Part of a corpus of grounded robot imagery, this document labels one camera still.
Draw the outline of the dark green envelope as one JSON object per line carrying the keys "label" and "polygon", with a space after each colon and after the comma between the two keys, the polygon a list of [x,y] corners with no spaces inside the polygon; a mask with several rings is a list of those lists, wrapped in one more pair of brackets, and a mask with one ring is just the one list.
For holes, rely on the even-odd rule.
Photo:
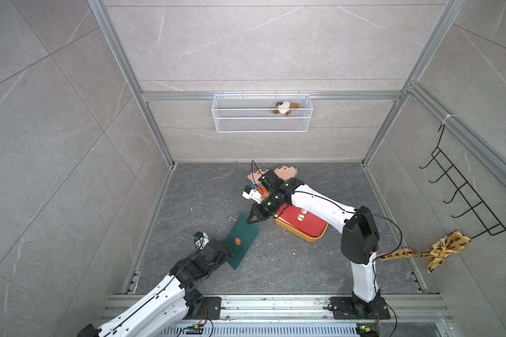
{"label": "dark green envelope", "polygon": [[230,267],[234,270],[238,269],[259,233],[260,227],[257,224],[249,224],[247,216],[241,213],[225,239],[225,243],[232,253],[232,256],[227,260]]}

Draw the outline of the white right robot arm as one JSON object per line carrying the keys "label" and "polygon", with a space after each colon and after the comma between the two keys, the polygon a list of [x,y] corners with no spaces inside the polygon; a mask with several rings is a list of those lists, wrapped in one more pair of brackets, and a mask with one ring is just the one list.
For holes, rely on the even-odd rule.
{"label": "white right robot arm", "polygon": [[267,171],[259,182],[268,190],[266,199],[254,188],[247,186],[243,197],[254,201],[247,217],[249,224],[275,216],[283,206],[296,206],[324,220],[342,234],[340,250],[351,263],[353,292],[350,297],[332,297],[327,309],[336,319],[387,320],[391,308],[381,295],[377,283],[376,262],[380,233],[374,221],[375,214],[361,206],[358,209],[330,199],[296,178],[287,181],[274,171]]}

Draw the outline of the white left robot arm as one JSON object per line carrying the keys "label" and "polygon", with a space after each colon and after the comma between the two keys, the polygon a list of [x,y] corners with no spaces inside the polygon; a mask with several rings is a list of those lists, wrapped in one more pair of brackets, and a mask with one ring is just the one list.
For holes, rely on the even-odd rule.
{"label": "white left robot arm", "polygon": [[225,242],[210,240],[178,261],[162,281],[135,304],[100,327],[88,324],[78,336],[156,336],[184,317],[204,311],[204,296],[197,290],[232,257]]}

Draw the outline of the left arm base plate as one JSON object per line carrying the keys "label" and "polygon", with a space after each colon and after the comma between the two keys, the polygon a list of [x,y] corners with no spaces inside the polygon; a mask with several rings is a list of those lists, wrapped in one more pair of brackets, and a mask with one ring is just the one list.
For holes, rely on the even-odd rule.
{"label": "left arm base plate", "polygon": [[188,313],[185,316],[186,320],[200,319],[202,313],[205,313],[207,318],[212,321],[220,318],[222,310],[222,297],[220,296],[201,296],[186,303],[188,305]]}

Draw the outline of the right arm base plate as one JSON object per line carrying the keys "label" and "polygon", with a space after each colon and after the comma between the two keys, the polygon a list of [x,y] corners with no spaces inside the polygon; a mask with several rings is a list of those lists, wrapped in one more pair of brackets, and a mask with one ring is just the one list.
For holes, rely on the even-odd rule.
{"label": "right arm base plate", "polygon": [[388,320],[391,318],[388,305],[377,295],[371,302],[357,296],[335,296],[327,305],[336,320]]}

